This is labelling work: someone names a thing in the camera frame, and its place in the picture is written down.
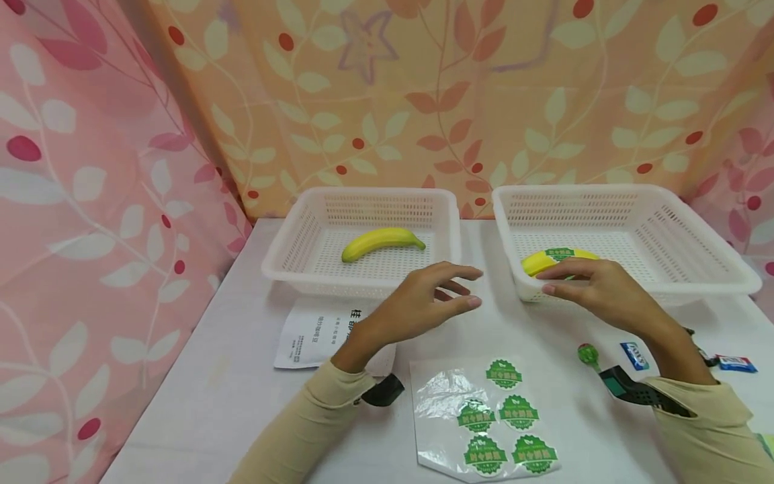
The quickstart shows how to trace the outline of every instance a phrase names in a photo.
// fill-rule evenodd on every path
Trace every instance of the yellow banana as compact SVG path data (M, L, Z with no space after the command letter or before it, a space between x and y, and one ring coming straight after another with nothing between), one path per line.
M357 237L341 253L341 261L353 263L365 254L381 249L382 247L407 247L416 245L420 250L425 249L425 244L411 231L404 228L378 228Z
M582 259L599 259L599 256L586 250L568 249L567 247L558 247L556 249L546 249L536 252L522 261L522 268L527 276L534 277L538 273L555 266L567 257L581 257Z

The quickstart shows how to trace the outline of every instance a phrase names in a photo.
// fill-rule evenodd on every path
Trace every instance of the white plastic basket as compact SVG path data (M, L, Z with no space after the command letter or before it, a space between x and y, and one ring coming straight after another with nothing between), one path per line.
M664 305L751 294L762 281L739 254L672 192L645 184L497 188L495 218L519 298L555 300L522 259L555 247L618 261Z
M425 242L390 247L343 263L341 251L375 228L407 228ZM406 275L432 263L461 260L457 199L422 188L312 188L290 210L262 270L301 293L383 299Z

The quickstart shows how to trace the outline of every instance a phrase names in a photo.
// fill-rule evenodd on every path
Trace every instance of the beige sleeve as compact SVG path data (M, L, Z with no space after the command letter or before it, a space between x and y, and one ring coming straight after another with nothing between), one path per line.
M263 429L229 484L302 482L357 414L355 401L375 381L325 362L287 407Z
M752 413L727 383L694 385L661 377L644 383L696 415L687 418L655 409L666 446L686 483L774 482L774 461L747 426Z

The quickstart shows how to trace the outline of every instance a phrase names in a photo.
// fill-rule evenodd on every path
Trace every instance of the right hand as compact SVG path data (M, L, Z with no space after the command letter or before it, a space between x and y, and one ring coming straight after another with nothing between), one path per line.
M609 325L641 338L661 324L676 324L617 262L570 257L536 277L563 280L567 276L588 278L588 285L551 281L543 292L579 304Z
M355 327L369 328L382 345L415 338L441 326L449 318L481 306L480 298L472 296L467 287L453 279L476 280L483 275L475 267L449 262L415 270Z

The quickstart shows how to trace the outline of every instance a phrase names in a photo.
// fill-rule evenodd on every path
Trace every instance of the left hand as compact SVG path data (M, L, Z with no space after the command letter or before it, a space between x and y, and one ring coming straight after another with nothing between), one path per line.
M475 267L449 262L412 271L376 311L352 328L350 338L332 363L345 372L362 371L384 346L415 338L481 306L480 298L471 296L468 288L452 279L476 280L482 275ZM442 289L459 296L452 297Z

